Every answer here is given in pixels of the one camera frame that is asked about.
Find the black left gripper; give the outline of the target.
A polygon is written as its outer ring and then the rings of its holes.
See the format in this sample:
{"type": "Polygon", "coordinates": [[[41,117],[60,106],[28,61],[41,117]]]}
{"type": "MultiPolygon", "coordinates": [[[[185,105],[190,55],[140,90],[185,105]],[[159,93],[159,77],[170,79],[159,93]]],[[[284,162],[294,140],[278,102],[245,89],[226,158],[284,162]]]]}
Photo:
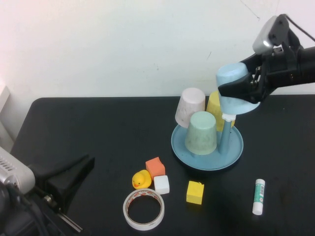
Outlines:
{"type": "Polygon", "coordinates": [[[55,164],[34,164],[36,184],[34,191],[75,233],[83,229],[66,216],[69,206],[81,184],[95,166],[95,158],[88,154],[73,160],[63,160],[55,164]]]}

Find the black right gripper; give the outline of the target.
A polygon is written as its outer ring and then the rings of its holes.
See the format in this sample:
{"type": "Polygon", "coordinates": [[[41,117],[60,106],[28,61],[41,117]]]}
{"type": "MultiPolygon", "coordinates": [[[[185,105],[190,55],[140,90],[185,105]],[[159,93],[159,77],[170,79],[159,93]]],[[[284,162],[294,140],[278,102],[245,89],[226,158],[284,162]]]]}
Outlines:
{"type": "Polygon", "coordinates": [[[221,96],[238,98],[253,104],[262,102],[277,88],[298,85],[302,82],[300,58],[302,46],[284,43],[272,49],[241,60],[248,74],[219,86],[221,96]]]}

